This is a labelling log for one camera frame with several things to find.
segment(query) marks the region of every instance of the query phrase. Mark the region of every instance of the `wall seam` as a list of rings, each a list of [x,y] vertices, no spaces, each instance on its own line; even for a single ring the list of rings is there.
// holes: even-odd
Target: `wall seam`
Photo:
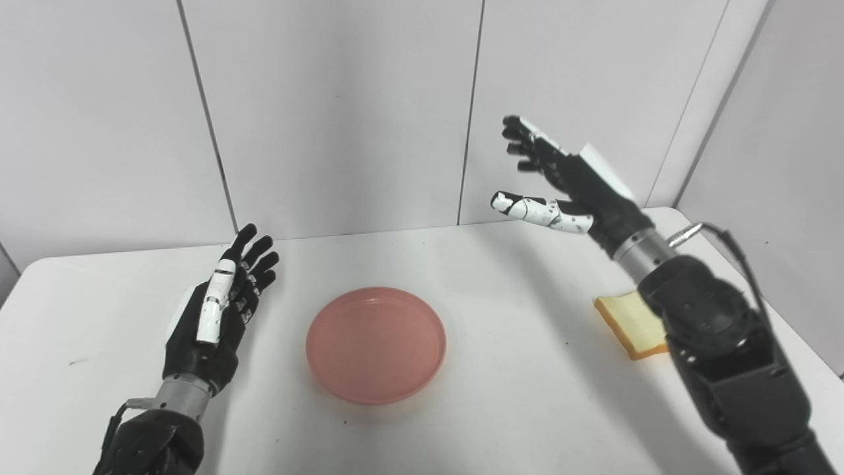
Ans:
[[[472,133],[472,111],[474,109],[474,92],[475,84],[478,82],[478,60],[480,59],[480,39],[484,31],[484,10],[486,9],[486,0],[481,0],[480,3],[480,21],[478,23],[478,42],[475,45],[475,64],[472,72],[472,93],[469,96],[469,115],[468,123],[466,124],[466,144],[463,147],[463,173],[460,177],[460,199],[457,201],[457,225],[460,225],[460,214],[463,212],[463,187],[466,184],[466,165],[469,159],[469,137]]]
[[[651,192],[647,194],[647,199],[645,199],[645,206],[651,201],[651,197],[653,196],[653,190],[657,189],[657,182],[659,182],[659,176],[663,173],[663,168],[665,167],[665,162],[668,160],[668,153],[671,151],[671,146],[674,144],[674,139],[677,138],[677,132],[680,130],[680,124],[683,123],[683,119],[685,118],[686,110],[689,108],[689,103],[691,102],[691,97],[695,93],[695,89],[697,88],[697,83],[701,79],[701,73],[703,72],[703,68],[706,66],[706,60],[709,59],[709,53],[712,51],[712,45],[715,44],[715,39],[718,36],[718,31],[721,30],[721,23],[724,21],[724,15],[727,14],[727,9],[730,6],[730,1],[727,0],[724,3],[724,8],[721,10],[721,16],[718,18],[718,23],[715,25],[715,31],[712,32],[712,38],[709,40],[709,46],[706,47],[706,53],[703,55],[703,61],[701,61],[701,67],[697,70],[697,75],[695,76],[695,81],[691,85],[691,90],[689,90],[689,95],[686,97],[685,104],[683,105],[683,110],[680,112],[680,117],[677,120],[677,125],[674,127],[674,132],[671,134],[671,140],[668,141],[668,147],[665,149],[665,155],[663,156],[662,163],[659,164],[659,170],[657,170],[657,176],[653,179],[653,185],[651,186]]]
[[[14,263],[14,260],[12,260],[12,256],[8,255],[8,251],[6,250],[6,248],[4,248],[3,243],[0,243],[0,254],[6,258],[9,264],[12,266],[12,270],[14,270],[14,273],[17,274],[18,277],[20,277],[20,269],[18,269],[18,265]]]
[[[689,171],[686,173],[685,179],[683,180],[683,185],[680,187],[680,191],[677,193],[677,198],[674,199],[674,203],[671,205],[672,208],[679,208],[680,200],[683,198],[683,194],[685,193],[686,188],[689,187],[689,182],[691,181],[692,175],[695,174],[695,169],[701,162],[703,151],[706,149],[706,146],[709,145],[709,140],[712,137],[712,133],[715,131],[715,127],[721,120],[721,115],[724,113],[724,108],[727,106],[729,98],[733,94],[733,90],[735,89],[735,86],[739,81],[739,77],[741,76],[742,71],[744,71],[744,66],[747,64],[747,60],[750,57],[750,53],[753,51],[753,48],[756,46],[756,42],[759,40],[759,35],[761,34],[762,29],[764,28],[765,23],[768,20],[768,16],[771,14],[771,9],[774,7],[775,2],[776,0],[768,0],[768,2],[765,4],[765,9],[762,10],[762,15],[759,17],[759,23],[756,24],[756,28],[753,30],[753,35],[750,37],[750,41],[748,41],[747,47],[744,49],[744,53],[742,54],[741,60],[738,62],[738,67],[736,67],[735,73],[733,73],[733,77],[730,79],[730,83],[727,86],[727,90],[724,91],[724,95],[722,96],[721,101],[718,103],[718,109],[715,111],[715,115],[712,117],[712,121],[709,123],[709,127],[706,129],[706,133],[704,134],[703,140],[701,141],[701,146],[698,147],[697,153],[695,153],[695,159],[691,162],[691,167],[689,167]]]
[[[187,27],[187,16],[185,15],[185,6],[181,0],[176,0],[176,6],[179,8],[179,18],[181,19],[181,27],[185,31],[185,40],[187,41],[187,50],[191,55],[191,65],[193,66],[193,75],[197,80],[197,88],[199,89],[199,99],[203,104],[203,111],[205,112],[205,122],[208,125],[208,135],[211,138],[211,145],[214,148],[214,158],[217,160],[217,169],[219,170],[219,179],[223,185],[223,193],[225,194],[225,203],[229,206],[229,217],[231,218],[231,225],[235,230],[235,234],[240,229],[237,226],[237,218],[235,217],[235,207],[231,204],[231,193],[229,193],[229,182],[225,179],[225,169],[223,168],[223,159],[219,154],[219,146],[217,145],[217,134],[214,132],[214,124],[211,122],[211,111],[208,109],[208,100],[205,96],[205,88],[203,87],[203,79],[199,74],[199,64],[197,62],[197,55],[193,50],[193,40],[191,39],[191,31]]]

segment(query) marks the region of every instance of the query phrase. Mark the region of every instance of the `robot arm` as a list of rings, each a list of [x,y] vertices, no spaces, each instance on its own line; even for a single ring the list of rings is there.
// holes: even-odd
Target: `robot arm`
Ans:
[[[167,341],[158,394],[128,400],[111,418],[94,475],[192,475],[204,456],[200,423],[210,400],[237,370],[237,349],[279,262],[269,236],[250,224],[238,232],[214,273],[196,286]],[[143,413],[121,424],[127,409]]]
[[[558,213],[555,208],[563,209],[559,203],[507,192],[493,196],[493,208],[566,231],[571,227],[555,225],[556,218],[549,216],[570,222],[592,217],[591,226],[581,227],[627,272],[663,321],[671,358],[701,418],[727,442],[742,472],[834,474],[809,428],[809,399],[760,298],[759,308],[751,308],[738,289],[716,278],[705,264],[677,254],[592,146],[572,155],[518,116],[505,117],[504,125],[503,135],[511,141],[507,151],[527,157],[518,169],[542,173],[554,188],[568,194],[566,209],[579,212]],[[672,244],[699,230],[678,233]],[[744,262],[728,232],[717,232]]]

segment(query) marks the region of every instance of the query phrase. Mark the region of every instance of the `bread slice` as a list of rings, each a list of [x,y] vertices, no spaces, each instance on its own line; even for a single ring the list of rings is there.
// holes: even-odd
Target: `bread slice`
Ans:
[[[663,322],[648,308],[639,292],[598,297],[595,309],[613,330],[630,359],[668,352]]]

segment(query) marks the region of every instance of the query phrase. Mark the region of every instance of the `cable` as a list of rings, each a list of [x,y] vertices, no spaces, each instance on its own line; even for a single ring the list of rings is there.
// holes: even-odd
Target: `cable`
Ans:
[[[753,298],[756,301],[756,307],[759,308],[759,314],[762,319],[767,322],[768,311],[765,307],[765,303],[762,301],[762,291],[759,289],[759,283],[756,281],[756,276],[750,268],[747,256],[744,254],[741,246],[739,246],[738,241],[735,240],[735,237],[733,237],[733,234],[730,233],[728,229],[721,229],[710,222],[702,222],[701,226],[707,231],[715,234],[715,236],[724,243],[725,246],[727,246],[730,254],[732,254],[738,261],[738,265],[741,266],[741,270],[744,273],[744,278],[747,279],[747,283],[750,285],[750,291],[753,293]]]
[[[124,403],[120,406],[120,409],[117,409],[117,412],[111,416],[111,419],[109,419],[108,428],[105,430],[105,437],[103,437],[103,445],[100,450],[100,460],[94,468],[94,475],[100,473],[100,467],[102,466],[103,459],[106,458],[106,451],[111,446],[111,442],[114,440],[115,434],[117,434],[117,428],[120,427],[120,422],[123,420],[123,413],[126,412],[127,409],[128,405]]]

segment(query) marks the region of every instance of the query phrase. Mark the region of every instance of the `pink plate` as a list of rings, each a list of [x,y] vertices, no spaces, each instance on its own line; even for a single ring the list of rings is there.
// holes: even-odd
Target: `pink plate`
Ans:
[[[411,293],[367,287],[335,298],[316,316],[308,364],[329,392],[375,406],[411,396],[434,377],[446,332],[434,310]]]

